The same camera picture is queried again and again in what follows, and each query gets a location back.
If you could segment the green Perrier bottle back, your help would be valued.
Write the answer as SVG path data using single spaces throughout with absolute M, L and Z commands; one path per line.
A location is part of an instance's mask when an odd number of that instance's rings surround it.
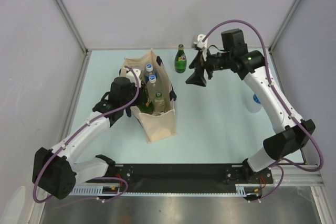
M 174 68 L 177 73 L 183 73 L 186 70 L 186 55 L 183 44 L 179 44 L 178 51 L 174 59 Z

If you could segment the clear glass bottle green cap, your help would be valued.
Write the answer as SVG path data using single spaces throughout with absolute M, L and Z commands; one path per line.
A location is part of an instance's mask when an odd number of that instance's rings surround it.
M 154 112 L 157 115 L 163 114 L 166 111 L 166 102 L 161 92 L 156 92 L 154 97 Z

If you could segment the aluminium corner post right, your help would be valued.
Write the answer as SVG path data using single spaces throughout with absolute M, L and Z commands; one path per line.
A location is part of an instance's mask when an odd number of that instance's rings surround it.
M 273 53 L 275 48 L 277 47 L 280 39 L 282 38 L 283 34 L 285 33 L 287 27 L 289 26 L 291 20 L 293 19 L 294 15 L 296 14 L 301 2 L 303 0 L 293 0 L 291 5 L 290 5 L 290 8 L 288 9 L 278 31 L 276 32 L 271 44 L 270 44 L 270 47 L 269 47 L 269 52 L 270 53 Z

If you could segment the blue label water bottle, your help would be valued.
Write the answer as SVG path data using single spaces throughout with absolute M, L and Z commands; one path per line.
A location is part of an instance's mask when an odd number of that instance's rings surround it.
M 144 82 L 145 83 L 149 81 L 149 77 L 151 75 L 154 75 L 157 78 L 157 71 L 151 63 L 148 63 L 146 64 L 145 70 L 144 70 Z

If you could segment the beige canvas tote bag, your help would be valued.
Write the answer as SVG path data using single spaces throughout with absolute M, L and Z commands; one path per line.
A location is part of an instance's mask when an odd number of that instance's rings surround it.
M 141 126 L 143 127 L 147 142 L 152 143 L 176 134 L 176 115 L 174 102 L 177 96 L 173 90 L 170 82 L 169 75 L 166 72 L 162 59 L 155 54 L 151 49 L 140 58 L 125 58 L 121 67 L 120 76 L 127 76 L 127 69 L 129 66 L 133 69 L 145 69 L 146 64 L 152 64 L 156 70 L 157 76 L 163 85 L 163 96 L 166 102 L 166 111 L 161 115 L 150 115 L 141 112 L 137 106 L 130 107 L 132 115 L 136 117 Z

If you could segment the clear unlabelled plastic water bottle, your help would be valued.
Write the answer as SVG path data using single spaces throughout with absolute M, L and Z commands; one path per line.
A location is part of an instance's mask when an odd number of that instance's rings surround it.
M 151 100 L 154 100 L 158 92 L 163 94 L 163 86 L 161 84 L 161 81 L 155 75 L 149 76 L 146 86 Z

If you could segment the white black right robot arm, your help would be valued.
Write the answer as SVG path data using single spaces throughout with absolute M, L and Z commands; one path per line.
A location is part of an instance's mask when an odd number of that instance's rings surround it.
M 262 148 L 242 163 L 243 179 L 254 183 L 270 165 L 305 147 L 309 140 L 307 134 L 313 133 L 316 126 L 312 120 L 304 120 L 290 105 L 270 74 L 262 53 L 248 51 L 242 30 L 231 29 L 222 32 L 221 37 L 224 49 L 216 54 L 210 53 L 205 35 L 194 37 L 193 47 L 198 53 L 189 65 L 194 73 L 186 83 L 204 87 L 204 74 L 211 79 L 214 71 L 229 69 L 256 95 L 275 134 L 265 139 Z

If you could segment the aluminium corner post left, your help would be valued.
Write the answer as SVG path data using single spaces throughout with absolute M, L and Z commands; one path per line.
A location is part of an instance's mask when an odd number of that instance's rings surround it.
M 79 48 L 81 49 L 82 53 L 84 55 L 87 55 L 88 49 L 85 46 L 85 43 L 83 42 L 83 39 L 81 38 L 79 31 L 75 25 L 74 20 L 72 19 L 70 13 L 68 12 L 68 9 L 66 5 L 64 4 L 63 0 L 53 0 L 56 7 L 60 11 L 61 16 L 63 17 L 66 25 L 68 26 L 71 34 L 73 35 L 76 43 L 78 44 Z

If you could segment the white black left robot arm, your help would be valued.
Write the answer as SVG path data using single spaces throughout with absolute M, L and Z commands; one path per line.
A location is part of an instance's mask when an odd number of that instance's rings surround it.
M 144 82 L 135 77 L 116 77 L 110 91 L 93 107 L 84 123 L 71 135 L 50 149 L 41 147 L 34 156 L 33 199 L 38 199 L 37 189 L 46 191 L 50 197 L 64 199 L 77 184 L 84 182 L 116 181 L 126 185 L 117 172 L 114 160 L 99 154 L 88 162 L 77 163 L 81 153 L 102 132 L 111 128 L 130 108 L 144 104 L 146 91 Z

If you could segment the aluminium corner post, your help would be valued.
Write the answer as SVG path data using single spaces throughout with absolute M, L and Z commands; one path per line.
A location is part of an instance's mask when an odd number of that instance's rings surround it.
M 270 47 L 269 47 L 269 52 L 270 53 L 273 53 L 275 48 L 277 47 L 280 39 L 282 38 L 283 34 L 285 33 L 287 27 L 289 26 L 291 20 L 293 19 L 294 15 L 296 14 L 301 2 L 303 0 L 293 0 L 291 5 L 290 5 L 290 8 L 288 9 L 278 31 L 276 32 L 271 44 L 270 44 Z
M 68 12 L 68 9 L 66 5 L 64 4 L 63 0 L 53 0 L 56 7 L 60 11 L 61 16 L 63 17 L 66 25 L 68 26 L 71 34 L 73 35 L 76 43 L 78 44 L 79 48 L 81 49 L 82 53 L 84 55 L 87 55 L 88 49 L 85 46 L 85 43 L 83 42 L 83 39 L 81 38 L 79 31 L 75 25 L 74 20 L 72 19 L 70 13 Z

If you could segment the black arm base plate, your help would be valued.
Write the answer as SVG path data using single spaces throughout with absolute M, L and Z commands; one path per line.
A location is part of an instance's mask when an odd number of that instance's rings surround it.
M 116 164 L 105 178 L 118 175 L 135 188 L 169 185 L 211 187 L 220 184 L 272 184 L 272 175 L 265 168 L 257 173 L 248 172 L 242 164 Z

